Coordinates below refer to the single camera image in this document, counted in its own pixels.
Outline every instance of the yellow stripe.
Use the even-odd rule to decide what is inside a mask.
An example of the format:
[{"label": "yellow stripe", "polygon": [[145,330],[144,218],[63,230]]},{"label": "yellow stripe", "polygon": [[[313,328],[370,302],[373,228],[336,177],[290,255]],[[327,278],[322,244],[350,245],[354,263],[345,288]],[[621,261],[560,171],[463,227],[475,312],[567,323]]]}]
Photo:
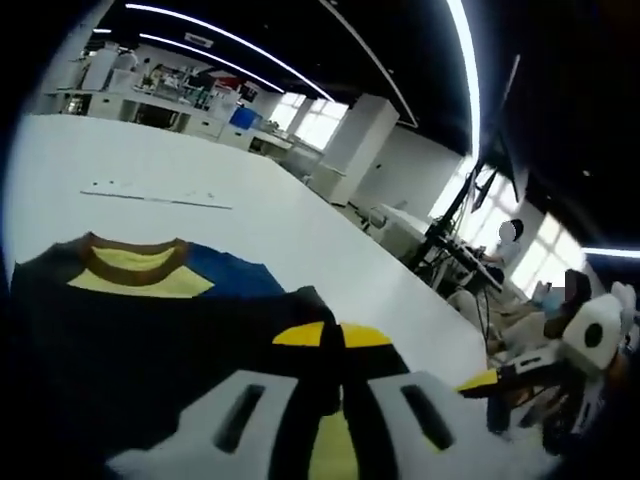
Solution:
[{"label": "yellow stripe", "polygon": [[461,392],[463,390],[471,390],[484,385],[495,385],[496,383],[498,383],[498,371],[494,368],[492,370],[482,372],[480,375],[476,375],[471,380],[460,385],[457,390]]},{"label": "yellow stripe", "polygon": [[344,344],[347,348],[375,347],[379,345],[390,345],[391,340],[386,335],[380,333],[372,327],[362,325],[351,325],[341,323]]},{"label": "yellow stripe", "polygon": [[358,479],[358,459],[342,411],[320,419],[311,453],[309,480],[329,479]]},{"label": "yellow stripe", "polygon": [[291,327],[273,339],[274,345],[296,345],[300,347],[319,347],[323,322],[309,323]]}]

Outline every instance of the office room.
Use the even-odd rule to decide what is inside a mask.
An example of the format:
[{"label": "office room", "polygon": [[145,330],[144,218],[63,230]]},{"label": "office room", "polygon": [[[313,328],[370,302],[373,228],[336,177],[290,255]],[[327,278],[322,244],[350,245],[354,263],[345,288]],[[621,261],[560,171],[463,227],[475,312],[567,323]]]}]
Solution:
[{"label": "office room", "polygon": [[23,474],[578,468],[640,340],[624,7],[71,3],[7,123]]}]

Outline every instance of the white pillar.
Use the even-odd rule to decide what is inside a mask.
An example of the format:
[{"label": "white pillar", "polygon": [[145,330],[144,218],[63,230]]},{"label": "white pillar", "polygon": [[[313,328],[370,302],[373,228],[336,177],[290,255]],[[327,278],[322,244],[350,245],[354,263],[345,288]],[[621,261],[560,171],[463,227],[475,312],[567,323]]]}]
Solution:
[{"label": "white pillar", "polygon": [[304,117],[306,117],[309,110],[311,110],[311,105],[313,105],[313,100],[305,98],[302,104],[300,104],[300,108],[298,108],[295,117],[293,117],[293,120],[291,120],[291,123],[287,127],[287,133],[291,133],[292,135],[296,134],[298,128],[302,125],[302,120],[304,120]]},{"label": "white pillar", "polygon": [[329,201],[346,205],[400,115],[386,98],[362,95],[327,147],[322,163],[344,174]]}]

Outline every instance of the white cabinet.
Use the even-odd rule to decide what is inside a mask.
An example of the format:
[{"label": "white cabinet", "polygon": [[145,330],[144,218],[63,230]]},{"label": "white cabinet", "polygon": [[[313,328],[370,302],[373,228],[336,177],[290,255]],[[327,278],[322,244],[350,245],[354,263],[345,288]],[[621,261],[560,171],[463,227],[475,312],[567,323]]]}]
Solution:
[{"label": "white cabinet", "polygon": [[191,116],[182,133],[194,137],[217,141],[222,131],[223,123],[220,120],[208,117]]},{"label": "white cabinet", "polygon": [[324,163],[319,163],[311,174],[307,186],[327,202],[331,202],[333,191],[344,176],[341,171]]},{"label": "white cabinet", "polygon": [[218,143],[229,145],[230,147],[236,147],[240,150],[249,150],[251,140],[253,140],[253,130],[244,130],[242,128],[235,127],[231,124],[225,125],[220,133]]},{"label": "white cabinet", "polygon": [[123,99],[120,95],[105,95],[95,93],[91,96],[87,116],[120,120]]}]

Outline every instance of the computer monitor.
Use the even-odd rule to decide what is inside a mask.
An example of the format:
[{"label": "computer monitor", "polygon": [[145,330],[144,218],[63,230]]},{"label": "computer monitor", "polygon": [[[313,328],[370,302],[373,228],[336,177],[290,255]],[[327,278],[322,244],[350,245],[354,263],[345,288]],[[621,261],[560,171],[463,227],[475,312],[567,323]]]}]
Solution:
[{"label": "computer monitor", "polygon": [[515,155],[511,155],[505,142],[504,131],[499,131],[494,141],[484,154],[486,165],[495,168],[501,175],[511,181],[516,202],[524,199],[527,183],[529,182],[529,169],[518,161]]},{"label": "computer monitor", "polygon": [[476,186],[476,188],[480,191],[480,193],[478,194],[475,201],[473,202],[471,213],[480,209],[480,207],[484,203],[484,199],[487,198],[487,194],[489,193],[489,190],[491,189],[491,185],[493,185],[493,181],[496,179],[497,174],[498,172],[494,170],[491,176],[489,177],[489,180],[487,180],[482,187],[478,188]]}]

